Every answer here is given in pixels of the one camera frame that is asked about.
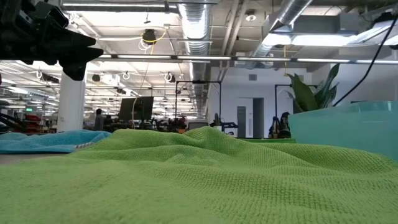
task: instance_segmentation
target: microfiber cloth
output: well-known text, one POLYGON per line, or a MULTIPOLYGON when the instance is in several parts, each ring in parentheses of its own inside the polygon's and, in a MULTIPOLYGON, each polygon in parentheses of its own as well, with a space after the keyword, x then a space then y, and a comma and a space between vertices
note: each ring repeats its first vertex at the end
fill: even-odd
POLYGON ((398 164, 213 128, 119 130, 62 157, 0 166, 2 223, 397 223, 398 164))
POLYGON ((0 154, 73 152, 76 145, 98 142, 110 135, 111 133, 106 131, 87 130, 36 136, 27 136, 21 133, 6 133, 0 135, 0 154))

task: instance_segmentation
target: white pillar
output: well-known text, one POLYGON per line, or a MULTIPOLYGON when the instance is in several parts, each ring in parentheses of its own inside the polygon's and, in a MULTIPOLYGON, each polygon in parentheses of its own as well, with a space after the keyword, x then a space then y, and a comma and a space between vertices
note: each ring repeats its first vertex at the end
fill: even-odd
POLYGON ((73 81, 62 72, 57 132, 83 129, 86 77, 73 81))

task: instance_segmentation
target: blue towel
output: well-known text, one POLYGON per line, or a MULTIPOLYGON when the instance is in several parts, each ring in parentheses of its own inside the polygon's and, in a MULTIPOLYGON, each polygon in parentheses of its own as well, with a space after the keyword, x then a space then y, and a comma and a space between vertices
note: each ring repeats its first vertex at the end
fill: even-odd
POLYGON ((21 133, 0 135, 0 154, 73 152, 75 146, 98 142, 111 135, 106 131, 76 130, 58 134, 27 136, 21 133))

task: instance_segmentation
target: white wall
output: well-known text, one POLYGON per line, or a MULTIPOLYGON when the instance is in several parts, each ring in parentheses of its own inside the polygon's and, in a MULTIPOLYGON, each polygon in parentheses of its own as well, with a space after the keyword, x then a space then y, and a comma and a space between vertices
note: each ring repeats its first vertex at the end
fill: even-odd
MULTIPOLYGON (((221 91, 221 117, 226 122, 238 123, 237 118, 237 99, 238 98, 264 98, 264 134, 268 136, 268 129, 272 124, 272 118, 275 116, 275 84, 290 84, 290 78, 284 76, 285 70, 280 69, 257 69, 246 70, 244 68, 230 68, 222 84, 221 91), (249 81, 249 74, 257 74, 257 81, 249 81)), ((288 69, 287 73, 297 73, 304 75, 304 82, 311 83, 311 73, 306 69, 288 69)), ((218 74, 218 69, 212 69, 213 77, 218 74)), ((293 102, 284 92, 290 87, 278 87, 278 117, 288 111, 293 113, 293 102)), ((219 110, 219 95, 214 86, 210 87, 208 101, 208 120, 213 122, 215 113, 219 110)))
MULTIPOLYGON (((396 60, 393 55, 384 60, 396 60)), ((325 65, 313 72, 313 84, 326 79, 330 68, 334 65, 325 65)), ((365 75, 369 65, 340 65, 340 71, 332 85, 338 84, 336 103, 365 75)), ((374 65, 368 77, 348 95, 340 105, 350 104, 352 101, 397 100, 398 99, 398 67, 395 65, 374 65)))

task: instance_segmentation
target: teal plastic bin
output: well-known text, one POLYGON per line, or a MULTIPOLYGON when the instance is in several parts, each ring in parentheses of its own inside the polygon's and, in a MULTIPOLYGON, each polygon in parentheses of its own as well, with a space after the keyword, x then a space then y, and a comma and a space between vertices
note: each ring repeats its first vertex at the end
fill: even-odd
POLYGON ((368 101, 289 116, 297 143, 362 149, 398 161, 398 101, 368 101))

